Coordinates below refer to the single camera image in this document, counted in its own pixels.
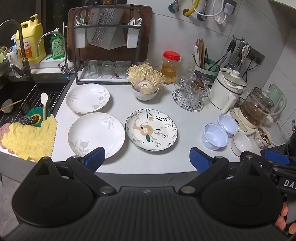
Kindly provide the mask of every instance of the plate with leaf pattern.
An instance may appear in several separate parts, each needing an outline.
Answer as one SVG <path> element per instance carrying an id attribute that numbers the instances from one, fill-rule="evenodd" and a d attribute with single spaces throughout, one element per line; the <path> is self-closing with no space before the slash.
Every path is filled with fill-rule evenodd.
<path id="1" fill-rule="evenodd" d="M 125 137 L 124 127 L 118 119 L 96 112 L 81 116 L 73 123 L 68 143 L 72 151 L 81 157 L 101 146 L 105 149 L 105 158 L 108 158 L 120 150 Z"/>
<path id="2" fill-rule="evenodd" d="M 158 110 L 135 111 L 126 120 L 125 128 L 129 139 L 136 146 L 148 151 L 165 150 L 178 137 L 174 121 Z"/>
<path id="3" fill-rule="evenodd" d="M 84 84 L 72 89 L 67 97 L 67 106 L 80 114 L 87 114 L 103 108 L 109 101 L 110 93 L 102 85 Z"/>

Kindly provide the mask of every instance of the yellow hose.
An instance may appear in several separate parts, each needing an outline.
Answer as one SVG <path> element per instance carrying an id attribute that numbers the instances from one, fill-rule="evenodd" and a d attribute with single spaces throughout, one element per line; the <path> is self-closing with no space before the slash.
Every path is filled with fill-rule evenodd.
<path id="1" fill-rule="evenodd" d="M 200 2 L 200 0 L 196 0 L 196 1 L 195 1 L 195 3 L 194 3 L 194 8 L 195 8 L 195 9 L 197 9 L 199 2 Z M 192 9 L 190 9 L 188 12 L 185 12 L 185 13 L 184 13 L 184 16 L 189 17 L 189 16 L 190 16 L 191 14 L 193 14 L 193 13 L 194 13 L 194 9 L 192 8 Z"/>

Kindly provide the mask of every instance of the dish cloth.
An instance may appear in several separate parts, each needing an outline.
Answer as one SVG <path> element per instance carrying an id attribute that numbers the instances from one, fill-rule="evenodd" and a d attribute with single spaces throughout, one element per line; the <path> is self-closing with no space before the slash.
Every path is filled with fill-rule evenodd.
<path id="1" fill-rule="evenodd" d="M 41 123 L 41 127 L 13 123 L 9 133 L 5 133 L 2 144 L 24 160 L 33 159 L 36 163 L 44 156 L 51 156 L 57 121 L 51 115 Z"/>

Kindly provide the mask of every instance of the wooden cutting board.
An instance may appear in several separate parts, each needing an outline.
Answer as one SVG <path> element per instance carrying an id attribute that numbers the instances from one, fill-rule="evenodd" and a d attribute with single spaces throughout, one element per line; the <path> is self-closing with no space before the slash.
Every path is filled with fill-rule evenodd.
<path id="1" fill-rule="evenodd" d="M 149 36 L 150 36 L 150 26 L 151 26 L 151 19 L 152 19 L 152 8 L 149 6 L 141 6 L 141 5 L 135 5 L 135 8 L 139 11 L 141 11 L 144 14 L 144 21 L 142 24 L 144 24 L 143 28 L 143 34 L 141 38 L 141 44 L 140 44 L 140 53 L 139 53 L 139 59 L 138 61 L 145 61 L 147 59 L 147 53 L 148 53 L 148 44 L 149 44 Z M 73 26 L 73 14 L 78 8 L 72 8 L 69 10 L 68 13 L 68 30 L 67 30 L 67 54 L 68 59 L 70 61 L 73 61 L 74 55 L 73 55 L 73 42 L 72 42 L 72 26 Z M 135 18 L 139 18 L 139 12 L 135 10 Z M 128 24 L 130 21 L 130 10 L 124 9 L 124 12 L 122 14 L 121 18 L 121 24 Z M 127 38 L 127 28 L 123 29 L 125 40 Z M 120 48 L 115 48 L 111 50 L 106 50 L 100 47 L 96 47 L 90 44 L 87 44 L 85 48 L 79 48 L 76 49 L 76 60 L 79 60 L 79 55 L 81 57 L 81 61 L 88 61 L 88 60 L 110 60 L 112 62 L 116 62 L 119 60 L 123 61 L 134 61 L 136 56 L 136 49 L 133 48 L 127 48 L 125 46 Z"/>

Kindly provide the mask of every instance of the human hand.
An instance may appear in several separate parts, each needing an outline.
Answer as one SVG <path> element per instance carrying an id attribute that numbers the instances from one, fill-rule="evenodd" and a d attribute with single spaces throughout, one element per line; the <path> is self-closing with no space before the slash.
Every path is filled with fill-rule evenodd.
<path id="1" fill-rule="evenodd" d="M 288 204 L 287 202 L 284 202 L 283 204 L 283 208 L 281 210 L 281 215 L 279 216 L 278 220 L 276 221 L 276 227 L 279 228 L 280 230 L 284 231 L 287 227 L 287 223 L 286 223 L 286 220 L 285 220 L 285 216 L 287 216 L 288 214 Z M 289 229 L 288 229 L 288 232 L 290 234 L 294 234 L 296 233 L 296 223 L 293 223 Z"/>

